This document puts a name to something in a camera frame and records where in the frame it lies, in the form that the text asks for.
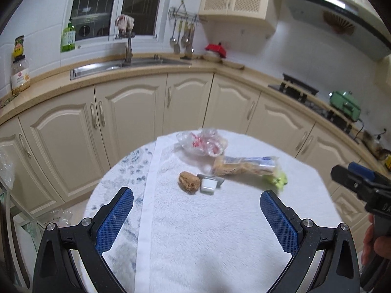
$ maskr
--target food jar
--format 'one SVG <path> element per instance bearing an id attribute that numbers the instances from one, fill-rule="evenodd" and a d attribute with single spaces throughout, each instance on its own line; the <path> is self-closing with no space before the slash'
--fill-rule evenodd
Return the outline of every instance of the food jar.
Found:
<path id="1" fill-rule="evenodd" d="M 17 95 L 30 87 L 29 62 L 25 55 L 19 55 L 11 65 L 12 93 Z"/>

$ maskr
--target gas stove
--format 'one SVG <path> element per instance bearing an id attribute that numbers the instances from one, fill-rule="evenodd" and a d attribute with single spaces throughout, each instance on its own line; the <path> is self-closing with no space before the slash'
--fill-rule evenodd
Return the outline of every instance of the gas stove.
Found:
<path id="1" fill-rule="evenodd" d="M 269 85 L 269 87 L 291 97 L 292 99 L 297 100 L 308 109 L 311 109 L 325 119 L 329 120 L 343 132 L 347 134 L 351 132 L 352 124 L 354 122 L 347 122 L 345 118 L 341 117 L 327 104 L 320 104 L 320 100 L 316 98 L 316 94 L 319 92 L 317 89 L 287 74 L 283 74 L 283 76 L 284 81 L 280 85 Z"/>

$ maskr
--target human hand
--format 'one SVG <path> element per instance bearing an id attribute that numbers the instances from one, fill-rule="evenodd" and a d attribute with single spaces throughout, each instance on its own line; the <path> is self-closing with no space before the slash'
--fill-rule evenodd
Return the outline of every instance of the human hand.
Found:
<path id="1" fill-rule="evenodd" d="M 391 259 L 391 237 L 379 237 L 376 239 L 375 243 L 372 246 L 374 232 L 373 215 L 369 215 L 369 222 L 372 225 L 370 225 L 365 232 L 364 247 L 361 255 L 362 265 L 366 265 L 367 263 L 369 263 L 369 256 L 372 250 L 375 250 L 375 252 L 383 258 Z"/>

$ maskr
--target green bottle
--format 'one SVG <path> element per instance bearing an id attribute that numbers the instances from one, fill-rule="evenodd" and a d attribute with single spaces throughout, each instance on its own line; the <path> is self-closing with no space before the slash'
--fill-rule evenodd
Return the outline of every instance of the green bottle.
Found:
<path id="1" fill-rule="evenodd" d="M 63 30 L 61 35 L 61 52 L 68 52 L 75 49 L 76 29 L 72 25 L 72 19 L 69 19 L 68 27 Z"/>

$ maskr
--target blue gripper pad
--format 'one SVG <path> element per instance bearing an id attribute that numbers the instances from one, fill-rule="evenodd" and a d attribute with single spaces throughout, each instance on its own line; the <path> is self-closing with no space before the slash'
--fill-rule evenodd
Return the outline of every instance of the blue gripper pad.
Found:
<path id="1" fill-rule="evenodd" d="M 295 228 L 267 191 L 262 193 L 260 203 L 261 210 L 283 250 L 295 255 L 299 249 L 298 234 Z"/>
<path id="2" fill-rule="evenodd" d="M 375 181 L 375 178 L 376 178 L 375 177 L 375 172 L 372 171 L 369 168 L 366 168 L 365 166 L 362 166 L 360 164 L 352 162 L 352 163 L 349 164 L 348 170 L 351 171 L 352 173 L 358 175 L 358 176 L 366 178 L 370 182 L 374 182 Z"/>
<path id="3" fill-rule="evenodd" d="M 109 251 L 117 238 L 130 210 L 133 207 L 133 192 L 127 189 L 112 211 L 108 214 L 105 221 L 100 226 L 97 232 L 97 242 L 95 245 L 99 255 L 103 252 Z"/>

